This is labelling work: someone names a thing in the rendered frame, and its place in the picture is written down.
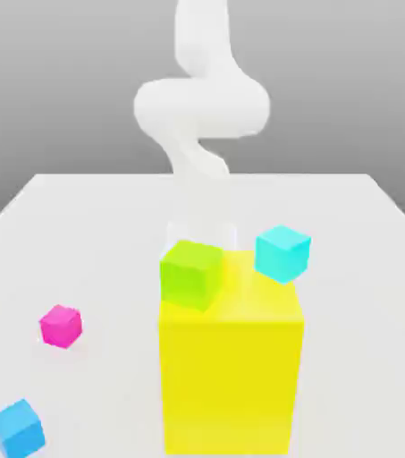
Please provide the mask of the large yellow box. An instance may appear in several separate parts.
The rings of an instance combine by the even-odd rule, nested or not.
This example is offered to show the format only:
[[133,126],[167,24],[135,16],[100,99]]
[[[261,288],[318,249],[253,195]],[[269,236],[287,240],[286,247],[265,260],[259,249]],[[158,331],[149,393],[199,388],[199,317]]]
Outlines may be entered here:
[[210,306],[164,301],[158,326],[167,454],[288,453],[304,333],[292,283],[230,250]]

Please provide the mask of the small cyan cube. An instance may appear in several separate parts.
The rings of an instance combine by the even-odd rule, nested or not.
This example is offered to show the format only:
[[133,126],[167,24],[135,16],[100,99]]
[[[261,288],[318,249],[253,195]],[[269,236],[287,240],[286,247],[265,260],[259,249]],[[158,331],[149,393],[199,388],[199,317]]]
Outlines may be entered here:
[[308,267],[311,237],[278,225],[257,236],[254,268],[280,284],[288,284]]

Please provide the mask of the small blue cube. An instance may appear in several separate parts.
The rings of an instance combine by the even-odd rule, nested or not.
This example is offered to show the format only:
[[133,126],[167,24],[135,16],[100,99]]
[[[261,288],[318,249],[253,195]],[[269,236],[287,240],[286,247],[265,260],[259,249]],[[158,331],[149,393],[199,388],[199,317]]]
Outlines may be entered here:
[[4,458],[26,458],[45,444],[41,420],[25,399],[0,411],[0,452]]

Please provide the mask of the small magenta cube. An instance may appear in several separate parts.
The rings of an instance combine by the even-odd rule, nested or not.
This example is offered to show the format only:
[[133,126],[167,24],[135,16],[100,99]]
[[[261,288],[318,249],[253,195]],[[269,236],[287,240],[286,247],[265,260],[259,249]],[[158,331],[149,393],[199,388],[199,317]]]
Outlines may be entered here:
[[39,320],[45,344],[68,349],[82,333],[81,314],[78,310],[55,305]]

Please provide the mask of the small lime green cube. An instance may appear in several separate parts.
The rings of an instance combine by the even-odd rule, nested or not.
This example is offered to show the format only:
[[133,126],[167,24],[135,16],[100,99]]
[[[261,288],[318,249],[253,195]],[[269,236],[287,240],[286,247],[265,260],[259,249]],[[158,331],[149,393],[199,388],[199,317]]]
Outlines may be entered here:
[[205,311],[221,285],[223,254],[216,246],[176,242],[160,260],[161,300]]

